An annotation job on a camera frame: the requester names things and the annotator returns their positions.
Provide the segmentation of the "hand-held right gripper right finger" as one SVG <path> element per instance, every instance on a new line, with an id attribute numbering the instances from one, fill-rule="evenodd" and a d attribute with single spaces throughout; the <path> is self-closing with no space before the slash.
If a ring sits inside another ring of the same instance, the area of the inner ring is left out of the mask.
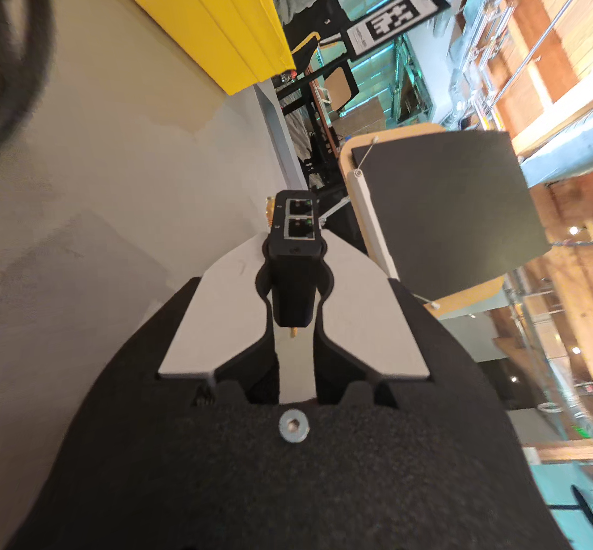
<path id="1" fill-rule="evenodd" d="M 322 230 L 321 299 L 314 327 L 317 400 L 338 404 L 353 383 L 394 404 L 391 383 L 423 383 L 429 368 L 389 276 L 351 244 Z"/>

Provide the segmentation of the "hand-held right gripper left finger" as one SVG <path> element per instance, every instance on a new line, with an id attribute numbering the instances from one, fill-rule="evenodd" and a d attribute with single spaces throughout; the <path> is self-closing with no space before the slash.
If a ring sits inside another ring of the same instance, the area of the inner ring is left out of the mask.
<path id="1" fill-rule="evenodd" d="M 235 381 L 252 404 L 278 404 L 269 280 L 261 274 L 267 237 L 257 233 L 206 270 L 159 366 L 161 378 Z"/>

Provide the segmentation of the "black ethernet adapter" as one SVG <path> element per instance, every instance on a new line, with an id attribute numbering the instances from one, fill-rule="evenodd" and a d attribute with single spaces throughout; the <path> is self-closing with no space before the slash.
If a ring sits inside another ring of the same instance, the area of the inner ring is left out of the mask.
<path id="1" fill-rule="evenodd" d="M 324 247 L 315 194 L 278 192 L 263 253 L 271 280 L 273 318 L 280 327 L 305 328 L 311 323 Z"/>

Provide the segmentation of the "yellow plastic bin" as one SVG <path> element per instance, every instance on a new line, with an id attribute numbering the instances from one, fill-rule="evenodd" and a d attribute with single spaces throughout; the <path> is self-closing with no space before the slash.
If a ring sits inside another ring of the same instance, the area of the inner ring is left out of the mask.
<path id="1" fill-rule="evenodd" d="M 295 69 L 273 0 L 134 0 L 228 95 Z"/>

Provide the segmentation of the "silver ribbed ventilation duct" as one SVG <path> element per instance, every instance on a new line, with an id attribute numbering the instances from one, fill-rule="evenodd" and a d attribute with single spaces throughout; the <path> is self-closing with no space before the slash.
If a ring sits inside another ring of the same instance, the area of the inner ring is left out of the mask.
<path id="1" fill-rule="evenodd" d="M 528 188 L 592 172 L 592 112 L 556 134 L 520 168 Z"/>

